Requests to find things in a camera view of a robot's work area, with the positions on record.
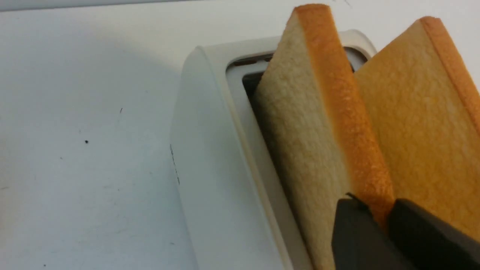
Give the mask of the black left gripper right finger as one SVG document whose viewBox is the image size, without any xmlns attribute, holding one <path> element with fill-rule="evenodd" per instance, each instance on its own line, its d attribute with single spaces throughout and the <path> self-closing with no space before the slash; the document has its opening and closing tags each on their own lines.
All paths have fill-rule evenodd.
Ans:
<svg viewBox="0 0 480 270">
<path fill-rule="evenodd" d="M 388 216 L 388 235 L 416 270 L 478 270 L 479 242 L 407 199 Z"/>
</svg>

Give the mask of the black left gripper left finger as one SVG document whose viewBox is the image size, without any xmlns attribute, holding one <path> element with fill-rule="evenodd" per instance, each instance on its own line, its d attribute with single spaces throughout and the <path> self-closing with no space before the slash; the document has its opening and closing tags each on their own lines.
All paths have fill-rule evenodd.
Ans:
<svg viewBox="0 0 480 270">
<path fill-rule="evenodd" d="M 352 193 L 338 200 L 331 240 L 337 270 L 411 270 L 370 208 Z"/>
</svg>

